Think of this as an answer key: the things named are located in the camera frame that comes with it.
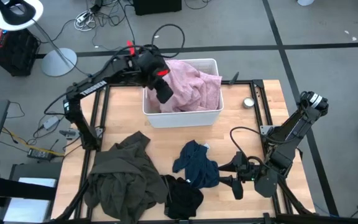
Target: pink cloth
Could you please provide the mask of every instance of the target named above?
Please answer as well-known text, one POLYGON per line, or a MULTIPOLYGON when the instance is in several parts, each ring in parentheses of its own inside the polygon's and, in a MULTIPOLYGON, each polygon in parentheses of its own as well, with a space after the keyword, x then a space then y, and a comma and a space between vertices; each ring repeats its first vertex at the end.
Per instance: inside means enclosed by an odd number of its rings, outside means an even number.
POLYGON ((155 90, 147 89, 150 104, 161 113, 216 110, 219 106, 222 77, 197 71, 179 60, 166 61, 171 72, 163 77, 173 91, 164 104, 157 99, 155 90))

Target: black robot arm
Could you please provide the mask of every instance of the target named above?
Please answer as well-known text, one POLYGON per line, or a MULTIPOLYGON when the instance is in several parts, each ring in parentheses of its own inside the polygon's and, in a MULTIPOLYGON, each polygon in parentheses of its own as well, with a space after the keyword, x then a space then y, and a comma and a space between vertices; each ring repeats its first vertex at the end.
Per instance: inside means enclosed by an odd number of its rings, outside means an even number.
POLYGON ((255 190, 264 197, 271 197, 277 190, 277 184, 283 189, 299 214, 311 214, 296 199, 285 184, 292 167, 295 151, 311 126, 328 112, 327 99, 310 91, 300 96, 298 109, 281 126, 270 127, 263 136, 264 147, 268 149, 264 161, 257 157, 246 157, 237 152, 233 160, 219 170, 236 172, 237 177, 221 177, 220 181, 232 187, 236 199, 242 199, 241 182, 254 181, 255 190), (259 161, 259 165, 249 162, 259 161))
POLYGON ((81 133, 81 143, 85 150, 100 148, 100 140, 94 127, 89 126, 81 110, 80 101, 106 85, 135 83, 151 90, 156 89, 157 98, 165 103, 173 94, 168 84, 162 79, 169 68, 156 47, 141 49, 138 54, 111 58, 96 74, 82 82, 67 88, 63 101, 67 120, 76 124, 81 133))

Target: small round object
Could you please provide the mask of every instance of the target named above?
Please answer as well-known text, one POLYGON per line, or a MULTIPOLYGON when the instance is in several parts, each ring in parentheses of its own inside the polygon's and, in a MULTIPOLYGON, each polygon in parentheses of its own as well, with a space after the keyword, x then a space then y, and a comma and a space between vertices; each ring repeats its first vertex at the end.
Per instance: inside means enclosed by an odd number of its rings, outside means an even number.
POLYGON ((247 97, 242 102, 242 105, 243 105, 243 107, 245 109, 249 109, 249 108, 252 108, 255 105, 255 101, 251 97, 247 97))

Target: wooden table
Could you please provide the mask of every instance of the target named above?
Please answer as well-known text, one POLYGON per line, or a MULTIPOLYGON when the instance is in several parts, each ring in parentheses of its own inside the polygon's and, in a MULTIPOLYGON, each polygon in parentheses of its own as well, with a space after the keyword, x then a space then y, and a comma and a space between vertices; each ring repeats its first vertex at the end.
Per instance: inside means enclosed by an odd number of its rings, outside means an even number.
MULTIPOLYGON (((281 125, 288 118, 284 96, 278 80, 264 80, 265 92, 274 125, 281 125)), ((154 163, 160 174, 170 174, 175 177, 184 177, 184 172, 172 174, 173 161, 179 157, 182 147, 195 139, 198 143, 208 143, 210 149, 207 157, 223 165, 231 161, 237 148, 229 137, 229 131, 235 126, 247 126, 259 130, 256 115, 253 109, 246 110, 242 107, 245 97, 251 97, 249 85, 222 86, 224 109, 218 120, 212 126, 155 129, 151 127, 147 117, 142 112, 142 89, 139 87, 117 87, 112 88, 109 93, 108 113, 106 117, 106 130, 103 137, 102 151, 107 151, 115 142, 121 142, 124 138, 141 131, 151 139, 146 152, 154 163)), ((91 117, 94 96, 90 95, 81 101, 85 118, 88 122, 91 117)), ((264 107, 259 99, 262 120, 266 124, 264 107)), ((245 150, 247 156, 258 156, 263 158, 260 136, 246 130, 238 130, 233 134, 235 140, 245 150)), ((80 142, 74 143, 66 153, 77 147, 80 142)), ((287 184, 298 200, 310 211, 314 211, 308 183, 306 181, 302 162, 298 152, 287 184)), ((71 202, 78 190, 80 183, 81 168, 85 151, 81 148, 65 158, 62 173, 58 184, 55 203, 53 205, 52 218, 58 217, 71 202)), ((93 165, 92 152, 89 171, 93 165)), ((235 175, 230 172, 220 172, 220 176, 235 175)), ((194 219, 215 218, 255 218, 261 217, 267 212, 271 217, 275 216, 271 198, 263 198, 254 190, 254 183, 243 184, 244 198, 235 200, 229 186, 219 184, 216 187, 201 189, 204 201, 197 209, 197 217, 194 219)), ((285 204, 282 199, 281 190, 278 190, 278 199, 282 212, 285 204)), ((140 220, 168 220, 163 214, 163 204, 157 204, 144 212, 140 220)), ((86 205, 83 205, 82 217, 85 217, 86 205)), ((93 210, 92 221, 113 221, 112 217, 104 214, 100 205, 93 210)))

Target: black garment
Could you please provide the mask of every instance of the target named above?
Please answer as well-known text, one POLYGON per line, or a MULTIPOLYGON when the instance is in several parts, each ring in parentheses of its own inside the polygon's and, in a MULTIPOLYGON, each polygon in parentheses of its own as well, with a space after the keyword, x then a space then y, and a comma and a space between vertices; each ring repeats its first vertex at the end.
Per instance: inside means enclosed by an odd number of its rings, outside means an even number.
POLYGON ((197 188, 179 177, 163 175, 162 179, 169 187, 164 214, 171 219, 187 220, 196 216, 196 210, 204 200, 204 195, 197 188))
POLYGON ((100 202, 105 214, 132 224, 144 210, 165 202, 168 189, 145 152, 149 142, 138 131, 96 154, 84 195, 87 206, 100 202))
POLYGON ((218 164, 206 157, 207 149, 194 140, 186 143, 180 152, 179 159, 173 163, 172 171, 177 173, 186 168, 185 177, 192 187, 200 189, 217 186, 219 184, 218 164))

